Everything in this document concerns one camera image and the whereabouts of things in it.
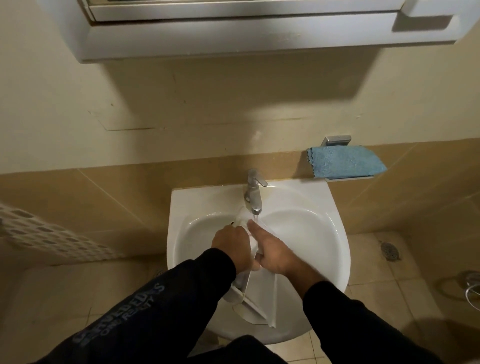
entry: blue towel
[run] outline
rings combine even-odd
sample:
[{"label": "blue towel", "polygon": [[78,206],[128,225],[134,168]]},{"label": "blue towel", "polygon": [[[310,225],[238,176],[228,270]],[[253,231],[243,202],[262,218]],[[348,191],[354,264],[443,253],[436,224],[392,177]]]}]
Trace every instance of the blue towel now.
[{"label": "blue towel", "polygon": [[374,176],[387,170],[374,152],[362,146],[323,146],[307,150],[315,178]]}]

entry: person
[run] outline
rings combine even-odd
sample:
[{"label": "person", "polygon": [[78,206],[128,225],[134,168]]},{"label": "person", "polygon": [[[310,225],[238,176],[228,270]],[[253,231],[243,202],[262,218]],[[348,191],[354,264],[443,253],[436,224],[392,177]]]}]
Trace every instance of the person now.
[{"label": "person", "polygon": [[349,299],[281,240],[251,220],[248,229],[264,253],[256,260],[246,230],[226,226],[200,257],[154,278],[37,363],[285,363],[252,336],[189,357],[237,274],[259,265],[291,282],[333,364],[441,363]]}]

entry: black sleeve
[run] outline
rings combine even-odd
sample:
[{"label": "black sleeve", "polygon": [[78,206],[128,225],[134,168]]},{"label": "black sleeve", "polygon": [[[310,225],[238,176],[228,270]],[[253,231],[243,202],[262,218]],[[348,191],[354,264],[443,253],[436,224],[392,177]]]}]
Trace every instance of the black sleeve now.
[{"label": "black sleeve", "polygon": [[303,310],[332,364],[442,363],[330,282],[308,290]]},{"label": "black sleeve", "polygon": [[187,357],[236,269],[209,249],[150,281],[38,363],[161,363]]}]

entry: faucet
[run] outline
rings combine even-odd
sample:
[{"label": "faucet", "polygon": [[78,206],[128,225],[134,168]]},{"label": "faucet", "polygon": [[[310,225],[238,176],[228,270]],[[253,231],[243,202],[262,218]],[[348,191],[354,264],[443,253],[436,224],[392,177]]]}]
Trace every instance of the faucet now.
[{"label": "faucet", "polygon": [[263,179],[259,171],[256,169],[251,169],[248,171],[248,185],[247,192],[245,192],[245,201],[250,203],[252,206],[252,213],[254,215],[260,215],[262,212],[262,197],[260,196],[260,187],[268,186],[267,181]]}]

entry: white ceramic sink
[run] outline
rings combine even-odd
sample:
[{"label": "white ceramic sink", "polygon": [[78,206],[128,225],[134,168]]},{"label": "white ceramic sink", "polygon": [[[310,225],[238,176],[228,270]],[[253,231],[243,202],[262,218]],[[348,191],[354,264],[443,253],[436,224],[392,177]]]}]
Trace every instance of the white ceramic sink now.
[{"label": "white ceramic sink", "polygon": [[[234,221],[242,206],[250,209],[243,198],[245,189],[244,185],[230,185],[172,192],[167,241],[169,269],[200,256],[211,247],[215,233]],[[260,220],[343,292],[350,276],[350,249],[327,183],[288,180],[269,182],[268,187],[260,190]],[[207,328],[229,340],[253,335],[264,344],[273,344],[300,336],[311,326],[300,297],[290,282],[279,276],[276,328],[246,322],[223,299]]]}]

